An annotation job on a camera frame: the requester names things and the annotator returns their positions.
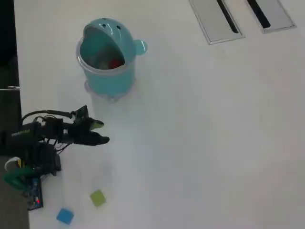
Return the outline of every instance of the blue cube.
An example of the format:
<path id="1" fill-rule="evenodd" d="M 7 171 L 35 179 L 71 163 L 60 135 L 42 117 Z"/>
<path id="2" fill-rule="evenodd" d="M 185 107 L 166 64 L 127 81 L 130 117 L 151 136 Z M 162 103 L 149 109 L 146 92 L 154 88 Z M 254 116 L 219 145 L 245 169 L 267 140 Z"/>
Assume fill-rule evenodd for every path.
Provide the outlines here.
<path id="1" fill-rule="evenodd" d="M 62 208 L 60 210 L 60 212 L 58 213 L 58 216 L 56 217 L 56 219 L 60 222 L 70 225 L 73 217 L 74 217 L 74 214 L 71 211 L 69 211 L 65 208 Z"/>

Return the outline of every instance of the red object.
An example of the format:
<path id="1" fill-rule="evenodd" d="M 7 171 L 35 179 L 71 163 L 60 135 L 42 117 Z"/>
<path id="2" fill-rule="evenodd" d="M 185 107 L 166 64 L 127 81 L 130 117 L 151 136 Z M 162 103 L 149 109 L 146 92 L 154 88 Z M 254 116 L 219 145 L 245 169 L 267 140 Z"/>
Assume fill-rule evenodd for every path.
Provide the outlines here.
<path id="1" fill-rule="evenodd" d="M 122 65 L 123 65 L 123 62 L 121 60 L 113 59 L 110 61 L 108 67 L 109 67 L 109 69 L 114 69 L 114 68 L 118 68 Z"/>

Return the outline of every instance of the trash can ear handle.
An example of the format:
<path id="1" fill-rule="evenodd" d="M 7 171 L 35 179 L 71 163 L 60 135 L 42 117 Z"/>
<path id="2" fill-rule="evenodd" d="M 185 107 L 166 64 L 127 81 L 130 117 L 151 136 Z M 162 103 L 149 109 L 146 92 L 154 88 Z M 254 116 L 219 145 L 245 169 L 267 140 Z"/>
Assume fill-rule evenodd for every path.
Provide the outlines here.
<path id="1" fill-rule="evenodd" d="M 135 40 L 134 46 L 135 46 L 137 55 L 143 55 L 147 51 L 147 44 L 145 41 Z"/>

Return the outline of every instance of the small block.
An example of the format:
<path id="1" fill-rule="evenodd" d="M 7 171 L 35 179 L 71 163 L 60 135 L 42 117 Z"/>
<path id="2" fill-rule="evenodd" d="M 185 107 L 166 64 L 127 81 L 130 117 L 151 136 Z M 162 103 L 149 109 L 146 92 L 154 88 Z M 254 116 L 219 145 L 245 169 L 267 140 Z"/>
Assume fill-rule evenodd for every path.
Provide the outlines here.
<path id="1" fill-rule="evenodd" d="M 74 217 L 74 214 L 71 211 L 62 208 L 60 210 L 60 212 L 58 213 L 56 219 L 60 222 L 70 225 L 73 217 Z"/>
<path id="2" fill-rule="evenodd" d="M 96 190 L 90 195 L 93 204 L 98 207 L 106 202 L 104 194 L 100 190 Z"/>

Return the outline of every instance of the trash can lid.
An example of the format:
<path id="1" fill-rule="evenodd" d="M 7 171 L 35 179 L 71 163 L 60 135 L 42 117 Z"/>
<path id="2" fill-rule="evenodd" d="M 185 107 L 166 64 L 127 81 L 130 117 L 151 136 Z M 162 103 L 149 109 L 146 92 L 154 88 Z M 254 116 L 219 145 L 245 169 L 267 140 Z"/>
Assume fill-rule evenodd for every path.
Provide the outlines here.
<path id="1" fill-rule="evenodd" d="M 113 39 L 120 48 L 126 63 L 133 62 L 136 55 L 142 55 L 147 51 L 147 45 L 144 41 L 134 41 L 128 29 L 114 19 L 100 18 L 90 22 L 84 28 L 84 38 L 89 29 L 92 28 L 106 33 Z"/>

